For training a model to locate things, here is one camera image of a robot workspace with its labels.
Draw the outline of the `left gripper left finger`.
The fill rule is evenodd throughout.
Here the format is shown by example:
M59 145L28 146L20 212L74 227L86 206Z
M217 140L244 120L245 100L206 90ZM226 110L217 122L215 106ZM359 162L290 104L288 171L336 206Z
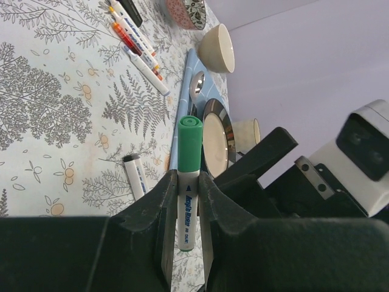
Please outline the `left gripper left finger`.
M1 219L2 291L170 291L177 173L113 217Z

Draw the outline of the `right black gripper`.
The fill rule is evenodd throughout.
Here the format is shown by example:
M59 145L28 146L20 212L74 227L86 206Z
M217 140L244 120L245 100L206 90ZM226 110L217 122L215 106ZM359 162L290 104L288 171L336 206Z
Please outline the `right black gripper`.
M245 187L291 152L298 142L276 127L228 170L214 179L221 190ZM323 165L298 158L264 189L259 218L367 218L367 211Z

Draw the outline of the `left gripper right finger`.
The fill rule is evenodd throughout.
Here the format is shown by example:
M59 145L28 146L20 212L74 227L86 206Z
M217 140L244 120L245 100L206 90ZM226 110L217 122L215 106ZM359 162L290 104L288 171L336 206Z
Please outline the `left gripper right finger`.
M387 291L388 225L360 218L259 219L199 177L207 291Z

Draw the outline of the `green capped marker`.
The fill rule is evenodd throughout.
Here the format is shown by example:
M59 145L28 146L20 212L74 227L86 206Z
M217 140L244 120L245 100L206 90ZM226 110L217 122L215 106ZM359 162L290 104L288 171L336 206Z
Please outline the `green capped marker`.
M198 182L201 168L202 122L184 116L177 132L177 246L191 251L196 243Z

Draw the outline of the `yellow capped marker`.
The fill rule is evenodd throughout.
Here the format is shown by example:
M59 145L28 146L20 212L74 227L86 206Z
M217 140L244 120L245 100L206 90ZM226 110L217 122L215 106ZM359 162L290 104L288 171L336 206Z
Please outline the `yellow capped marker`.
M148 45L143 34L137 28L134 21L131 20L121 3L110 0L109 10L116 22L122 27L131 41L142 53L141 56L145 59L145 62L149 64L150 68L155 70L159 69L159 64L151 53L151 46Z

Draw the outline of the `purple black highlighter pen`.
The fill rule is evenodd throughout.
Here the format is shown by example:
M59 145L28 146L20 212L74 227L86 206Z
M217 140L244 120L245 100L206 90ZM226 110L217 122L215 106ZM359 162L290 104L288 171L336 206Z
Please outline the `purple black highlighter pen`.
M143 19L138 9L136 8L133 0L119 0L119 3L121 3L127 14L134 21L135 25L137 27L140 27L143 23Z

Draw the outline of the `red marker pen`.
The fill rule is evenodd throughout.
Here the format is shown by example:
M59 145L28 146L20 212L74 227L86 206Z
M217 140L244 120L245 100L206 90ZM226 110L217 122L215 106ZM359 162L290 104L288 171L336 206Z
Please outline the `red marker pen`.
M129 35L125 32L125 30L117 23L112 22L112 28L116 32L116 34L124 41L125 45L130 49L131 52L137 54L146 65L152 70L152 72L158 77L159 80L163 80L162 76L158 73L158 71L153 67L150 61L146 59L146 55L141 53L136 44L132 41Z

